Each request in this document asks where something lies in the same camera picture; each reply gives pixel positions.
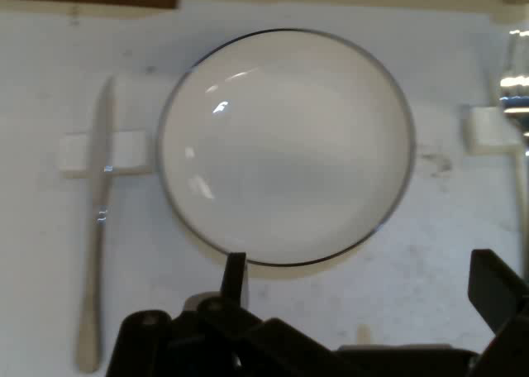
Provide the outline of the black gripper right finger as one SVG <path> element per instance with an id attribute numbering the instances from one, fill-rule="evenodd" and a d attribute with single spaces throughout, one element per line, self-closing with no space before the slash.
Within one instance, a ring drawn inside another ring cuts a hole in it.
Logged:
<path id="1" fill-rule="evenodd" d="M 528 284 L 491 250 L 471 253 L 469 300 L 493 332 L 471 376 L 528 375 Z"/>

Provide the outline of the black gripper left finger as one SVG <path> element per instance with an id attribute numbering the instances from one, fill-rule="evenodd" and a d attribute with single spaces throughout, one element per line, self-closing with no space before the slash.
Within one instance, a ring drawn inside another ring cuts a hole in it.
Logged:
<path id="1" fill-rule="evenodd" d="M 242 307 L 246 256 L 226 260 L 219 294 L 172 318 L 134 313 L 120 328 L 109 376 L 338 376 L 334 353 L 277 318 Z"/>

